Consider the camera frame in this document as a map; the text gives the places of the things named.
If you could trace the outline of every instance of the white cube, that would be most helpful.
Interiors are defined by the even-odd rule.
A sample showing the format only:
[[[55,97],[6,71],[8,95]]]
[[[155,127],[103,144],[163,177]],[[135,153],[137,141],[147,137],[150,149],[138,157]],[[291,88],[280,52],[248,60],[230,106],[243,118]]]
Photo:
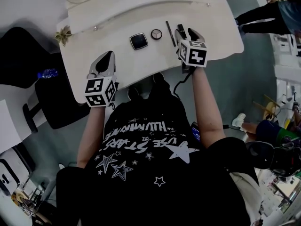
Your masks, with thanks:
[[[90,107],[108,106],[116,92],[116,76],[89,79],[85,98]]]
[[[179,57],[189,66],[207,66],[207,45],[199,41],[180,40]]]

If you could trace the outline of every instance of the black square object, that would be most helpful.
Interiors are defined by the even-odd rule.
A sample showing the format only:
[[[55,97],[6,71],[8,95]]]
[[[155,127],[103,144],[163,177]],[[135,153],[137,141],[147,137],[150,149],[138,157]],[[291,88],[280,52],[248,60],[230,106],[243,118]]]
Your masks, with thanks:
[[[108,102],[110,102],[111,99],[113,98],[115,91],[116,91],[116,90],[115,90],[113,81],[111,81],[111,82],[109,83],[108,88],[107,88],[106,91],[105,91],[105,96],[107,97]]]
[[[207,51],[205,50],[190,49],[188,63],[193,65],[204,65],[206,54]]]
[[[143,32],[130,37],[130,41],[134,50],[138,50],[148,46],[146,37]]]
[[[106,105],[102,95],[86,96],[86,98],[91,106]]]
[[[207,48],[204,43],[199,41],[189,41],[189,44],[194,47]]]
[[[181,43],[181,49],[180,49],[180,57],[186,61],[186,57],[187,57],[187,47]]]
[[[100,92],[103,88],[103,78],[96,79],[96,80],[89,80],[86,87],[85,93],[94,93]]]

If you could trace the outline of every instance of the black t-shirt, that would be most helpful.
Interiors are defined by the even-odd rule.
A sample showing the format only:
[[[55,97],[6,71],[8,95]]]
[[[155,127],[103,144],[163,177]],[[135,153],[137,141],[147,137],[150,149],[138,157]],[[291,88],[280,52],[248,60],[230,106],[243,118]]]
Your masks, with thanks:
[[[84,226],[250,225],[230,172],[257,181],[243,141],[225,138],[205,149],[177,100],[122,104],[86,168],[58,173],[59,220],[76,225],[81,218]]]

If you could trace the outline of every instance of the green floor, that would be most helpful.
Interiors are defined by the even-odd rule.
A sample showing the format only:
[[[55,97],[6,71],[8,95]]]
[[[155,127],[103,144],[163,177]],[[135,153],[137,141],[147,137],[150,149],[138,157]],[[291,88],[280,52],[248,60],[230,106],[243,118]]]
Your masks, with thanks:
[[[234,16],[256,8],[256,0],[228,0]],[[253,106],[252,101],[261,104],[267,102],[263,94],[276,99],[276,78],[274,57],[269,35],[248,34],[243,38],[245,51],[226,59],[209,62],[206,73],[222,114],[224,124],[231,124],[239,113],[246,113],[246,119],[259,122],[262,111]],[[164,73],[171,89],[185,75],[177,67]],[[144,91],[150,90],[150,79],[140,83]],[[191,79],[179,86],[177,93],[186,108],[188,120],[196,121]],[[117,93],[117,104],[127,101],[126,90]],[[24,144],[36,163],[32,180],[39,184],[55,178],[59,170],[58,163],[68,165],[75,162],[80,138],[87,122],[84,118],[65,128],[52,130],[48,123],[39,127],[37,134],[30,135]],[[244,133],[227,130],[228,136],[242,138]]]

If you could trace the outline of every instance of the blue water bottle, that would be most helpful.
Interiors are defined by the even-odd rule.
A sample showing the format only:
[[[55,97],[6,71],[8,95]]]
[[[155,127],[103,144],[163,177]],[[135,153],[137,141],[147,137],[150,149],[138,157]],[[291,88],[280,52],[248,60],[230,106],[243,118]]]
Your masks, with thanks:
[[[49,79],[52,77],[58,76],[58,71],[56,69],[46,69],[40,73],[38,73],[39,79]]]

